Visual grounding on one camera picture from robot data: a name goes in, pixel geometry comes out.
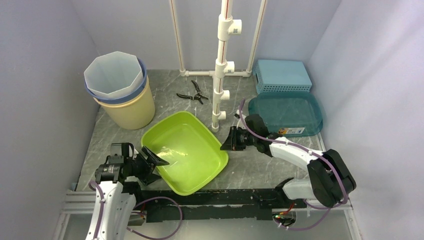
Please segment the teal translucent plastic tub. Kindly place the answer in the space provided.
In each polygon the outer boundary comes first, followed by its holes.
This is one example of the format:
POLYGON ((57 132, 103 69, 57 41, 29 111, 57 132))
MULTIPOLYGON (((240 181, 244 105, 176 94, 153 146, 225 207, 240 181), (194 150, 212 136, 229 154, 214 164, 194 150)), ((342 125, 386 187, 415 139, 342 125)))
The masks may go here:
POLYGON ((324 125, 316 98, 306 91, 262 92, 249 101, 248 113, 260 115, 269 132, 287 138, 317 135, 324 125))

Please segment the lime green plastic tub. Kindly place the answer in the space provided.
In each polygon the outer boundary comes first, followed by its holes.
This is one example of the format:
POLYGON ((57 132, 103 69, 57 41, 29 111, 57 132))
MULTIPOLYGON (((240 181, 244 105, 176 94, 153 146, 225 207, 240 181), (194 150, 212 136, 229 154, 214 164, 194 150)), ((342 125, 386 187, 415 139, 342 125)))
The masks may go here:
POLYGON ((215 135, 192 113, 179 111, 162 119, 141 137, 140 144, 168 162, 157 167, 174 193, 188 196, 205 187, 229 162, 215 135))

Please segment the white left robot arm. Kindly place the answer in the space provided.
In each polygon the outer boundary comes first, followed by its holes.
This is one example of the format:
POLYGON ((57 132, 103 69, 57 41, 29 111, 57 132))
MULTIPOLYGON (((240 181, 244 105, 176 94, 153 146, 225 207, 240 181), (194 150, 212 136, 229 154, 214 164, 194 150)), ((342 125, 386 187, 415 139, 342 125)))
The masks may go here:
POLYGON ((145 146, 138 152, 129 142, 111 144, 110 154, 88 183, 95 190, 95 199, 86 239, 123 239, 132 211, 144 203, 141 193, 127 189, 126 179, 135 177, 147 186, 161 178, 155 168, 168 164, 145 146))

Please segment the light blue perforated basket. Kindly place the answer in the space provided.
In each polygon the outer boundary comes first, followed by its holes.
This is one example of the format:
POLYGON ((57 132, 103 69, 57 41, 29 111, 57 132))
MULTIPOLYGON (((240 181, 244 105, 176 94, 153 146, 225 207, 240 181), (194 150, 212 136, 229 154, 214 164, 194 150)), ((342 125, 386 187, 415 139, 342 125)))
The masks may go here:
POLYGON ((258 94, 265 92, 309 92, 311 79, 304 63, 293 60, 259 59, 252 69, 258 94))

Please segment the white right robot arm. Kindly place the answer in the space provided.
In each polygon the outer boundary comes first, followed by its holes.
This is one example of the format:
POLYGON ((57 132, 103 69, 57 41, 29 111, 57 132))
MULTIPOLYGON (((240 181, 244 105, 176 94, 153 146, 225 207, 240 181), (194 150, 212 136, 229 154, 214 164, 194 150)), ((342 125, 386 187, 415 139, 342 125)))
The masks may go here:
POLYGON ((242 118, 243 127, 231 126, 222 151, 243 151, 248 146, 271 158, 289 162, 305 171, 308 177, 290 177, 275 187, 276 203, 289 207, 295 200, 316 200, 326 208, 348 201, 357 184, 334 149, 314 150, 295 143, 282 134, 270 132, 258 114, 242 118))

